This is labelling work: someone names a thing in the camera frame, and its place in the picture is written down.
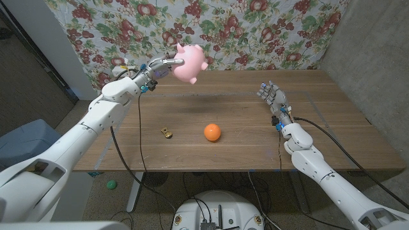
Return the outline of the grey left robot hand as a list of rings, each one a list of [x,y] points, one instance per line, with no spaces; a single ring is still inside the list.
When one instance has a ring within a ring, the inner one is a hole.
[[[168,75],[173,66],[184,64],[184,60],[175,58],[175,55],[175,52],[159,54],[141,66],[134,79],[141,93],[145,93],[147,90],[153,91],[158,84],[157,81]]]

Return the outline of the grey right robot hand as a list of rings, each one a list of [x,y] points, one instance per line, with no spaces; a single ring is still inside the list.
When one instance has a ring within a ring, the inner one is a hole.
[[[272,113],[272,125],[276,127],[278,131],[293,122],[289,115],[290,106],[286,95],[278,85],[271,81],[268,84],[262,82],[257,95],[270,107]]]

